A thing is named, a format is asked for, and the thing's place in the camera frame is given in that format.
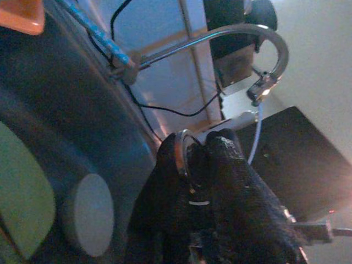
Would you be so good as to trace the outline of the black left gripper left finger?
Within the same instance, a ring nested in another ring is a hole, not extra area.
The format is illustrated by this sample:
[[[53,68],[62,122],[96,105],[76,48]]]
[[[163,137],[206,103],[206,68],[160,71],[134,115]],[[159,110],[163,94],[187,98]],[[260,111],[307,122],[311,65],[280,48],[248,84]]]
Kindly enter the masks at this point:
[[[205,147],[187,139],[191,175],[182,178],[175,165],[175,135],[162,142],[156,165],[135,201],[125,264],[189,264],[190,235],[206,221],[210,176]]]

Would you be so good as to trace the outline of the blue patterned stick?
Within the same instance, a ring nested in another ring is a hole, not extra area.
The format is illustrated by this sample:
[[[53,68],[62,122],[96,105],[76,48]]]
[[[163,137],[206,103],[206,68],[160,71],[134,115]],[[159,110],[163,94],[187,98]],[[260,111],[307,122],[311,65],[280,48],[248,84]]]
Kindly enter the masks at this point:
[[[82,27],[84,27],[105,49],[108,49],[113,59],[118,61],[111,65],[117,67],[119,65],[125,68],[134,69],[136,63],[124,52],[117,44],[102,30],[79,6],[72,0],[55,0],[66,12],[68,12]]]

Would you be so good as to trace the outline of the green plate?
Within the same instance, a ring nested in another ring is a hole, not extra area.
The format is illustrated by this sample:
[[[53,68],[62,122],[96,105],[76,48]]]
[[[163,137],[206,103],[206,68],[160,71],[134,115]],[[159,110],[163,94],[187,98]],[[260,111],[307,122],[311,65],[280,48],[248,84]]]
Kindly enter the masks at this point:
[[[56,214],[54,193],[24,143],[0,122],[0,219],[20,254],[30,259]]]

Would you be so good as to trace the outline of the chrome gooseneck faucet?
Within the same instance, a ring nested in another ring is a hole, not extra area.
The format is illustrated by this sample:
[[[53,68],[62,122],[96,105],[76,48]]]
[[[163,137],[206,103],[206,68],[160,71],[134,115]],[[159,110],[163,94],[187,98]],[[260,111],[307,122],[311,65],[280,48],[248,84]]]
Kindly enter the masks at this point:
[[[270,93],[272,88],[276,86],[277,82],[280,81],[289,61],[288,46],[284,39],[275,31],[263,25],[235,24],[222,26],[155,53],[138,63],[134,63],[129,57],[125,62],[122,59],[118,59],[117,56],[114,56],[113,65],[116,68],[113,69],[112,75],[117,79],[122,79],[124,82],[131,81],[134,83],[138,72],[148,68],[155,62],[161,61],[190,47],[194,47],[202,42],[210,41],[225,35],[235,34],[255,35],[263,40],[271,42],[277,51],[277,62],[272,71],[266,74],[260,73],[258,81],[255,82],[246,92],[252,105],[258,107]]]

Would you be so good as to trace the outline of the large orange plastic dish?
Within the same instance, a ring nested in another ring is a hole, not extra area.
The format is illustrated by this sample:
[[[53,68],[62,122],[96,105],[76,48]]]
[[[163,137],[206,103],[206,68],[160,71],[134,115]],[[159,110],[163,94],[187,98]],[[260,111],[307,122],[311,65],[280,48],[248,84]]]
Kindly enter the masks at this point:
[[[28,35],[43,33],[43,0],[0,0],[0,26]]]

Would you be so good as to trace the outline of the grey bowl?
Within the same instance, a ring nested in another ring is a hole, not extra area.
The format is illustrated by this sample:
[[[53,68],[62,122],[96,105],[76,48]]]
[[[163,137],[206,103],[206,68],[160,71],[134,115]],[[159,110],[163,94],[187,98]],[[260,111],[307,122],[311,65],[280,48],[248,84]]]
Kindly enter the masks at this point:
[[[105,180],[87,174],[68,193],[61,213],[65,237],[91,257],[103,255],[112,240],[114,206]]]

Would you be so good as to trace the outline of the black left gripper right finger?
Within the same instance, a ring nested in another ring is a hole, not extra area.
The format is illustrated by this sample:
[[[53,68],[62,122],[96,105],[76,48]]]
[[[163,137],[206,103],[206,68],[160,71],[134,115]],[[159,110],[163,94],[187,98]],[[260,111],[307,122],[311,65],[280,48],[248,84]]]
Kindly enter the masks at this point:
[[[248,164],[235,132],[208,133],[204,149],[201,179],[210,193],[214,226],[211,264],[307,264],[303,239]]]

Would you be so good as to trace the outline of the white window frame bar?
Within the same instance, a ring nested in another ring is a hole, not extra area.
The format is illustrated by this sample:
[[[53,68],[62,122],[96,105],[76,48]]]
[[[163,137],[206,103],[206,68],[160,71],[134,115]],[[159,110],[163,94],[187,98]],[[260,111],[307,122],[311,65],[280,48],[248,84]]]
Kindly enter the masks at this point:
[[[185,26],[186,38],[207,33],[206,16],[203,0],[178,0]],[[221,121],[221,110],[218,102],[216,78],[208,41],[195,44],[187,49],[195,70],[196,85],[200,89],[201,103],[209,105],[198,115],[194,127],[207,127]]]

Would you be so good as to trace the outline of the black boxy device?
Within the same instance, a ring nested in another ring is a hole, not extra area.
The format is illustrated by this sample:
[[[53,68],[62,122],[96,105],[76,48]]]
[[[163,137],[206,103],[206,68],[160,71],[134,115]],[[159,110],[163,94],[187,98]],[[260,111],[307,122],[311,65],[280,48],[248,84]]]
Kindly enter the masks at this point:
[[[264,25],[277,30],[277,15],[271,0],[203,0],[208,30],[236,24]],[[229,34],[210,41],[217,81],[222,88],[251,76],[258,37]]]

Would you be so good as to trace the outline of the black box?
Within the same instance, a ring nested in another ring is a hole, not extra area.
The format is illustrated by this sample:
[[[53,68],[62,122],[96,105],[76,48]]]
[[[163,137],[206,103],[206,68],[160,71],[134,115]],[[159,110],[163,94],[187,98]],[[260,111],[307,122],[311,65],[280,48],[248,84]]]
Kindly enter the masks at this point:
[[[299,221],[352,204],[352,164],[295,106],[262,121],[252,167]]]

